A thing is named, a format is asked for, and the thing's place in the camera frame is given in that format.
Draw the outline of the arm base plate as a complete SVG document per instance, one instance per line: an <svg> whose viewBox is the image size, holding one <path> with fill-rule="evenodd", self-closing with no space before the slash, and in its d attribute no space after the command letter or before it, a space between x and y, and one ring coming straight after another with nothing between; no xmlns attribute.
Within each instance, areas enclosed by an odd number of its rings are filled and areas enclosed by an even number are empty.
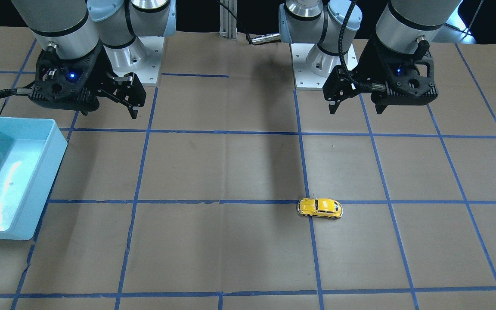
<svg viewBox="0 0 496 310"><path fill-rule="evenodd" d="M322 90L329 73L341 64L338 56L329 55L310 43L290 44L296 90Z"/></svg>
<svg viewBox="0 0 496 310"><path fill-rule="evenodd" d="M118 76L136 73L144 86L157 86L164 55L164 37L138 37L129 46L121 49L104 47Z"/></svg>

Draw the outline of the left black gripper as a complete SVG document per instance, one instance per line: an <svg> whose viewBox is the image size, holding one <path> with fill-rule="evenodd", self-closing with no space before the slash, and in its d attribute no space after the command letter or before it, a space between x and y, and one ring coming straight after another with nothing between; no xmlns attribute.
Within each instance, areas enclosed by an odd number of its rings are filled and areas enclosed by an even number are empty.
<svg viewBox="0 0 496 310"><path fill-rule="evenodd" d="M352 76L357 90L371 94L377 114L391 105L423 106L438 98L430 43L425 36L418 37L415 43L415 52L398 53L372 34L364 47ZM322 93L331 115L336 114L341 102L357 95L350 75L341 65L333 67Z"/></svg>

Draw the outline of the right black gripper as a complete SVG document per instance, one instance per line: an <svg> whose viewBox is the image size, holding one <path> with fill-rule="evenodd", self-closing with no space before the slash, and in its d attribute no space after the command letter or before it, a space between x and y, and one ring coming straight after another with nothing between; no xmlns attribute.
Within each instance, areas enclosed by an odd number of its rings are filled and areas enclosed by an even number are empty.
<svg viewBox="0 0 496 310"><path fill-rule="evenodd" d="M136 73L113 76L102 42L77 59L62 59L51 41L36 61L30 99L48 109L79 111L83 115L99 108L98 97L125 106L132 119L145 106L146 91Z"/></svg>

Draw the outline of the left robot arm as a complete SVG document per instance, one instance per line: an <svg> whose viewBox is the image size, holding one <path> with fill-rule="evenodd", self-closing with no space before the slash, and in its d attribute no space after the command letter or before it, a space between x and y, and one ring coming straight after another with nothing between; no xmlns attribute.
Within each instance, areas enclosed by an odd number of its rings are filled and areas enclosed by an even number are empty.
<svg viewBox="0 0 496 310"><path fill-rule="evenodd" d="M356 67L347 52L363 13L355 0L287 0L280 5L284 43L313 44L312 71L325 77L323 97L335 114L341 102L368 93L377 114L391 105L424 106L438 97L430 43L458 0L389 0Z"/></svg>

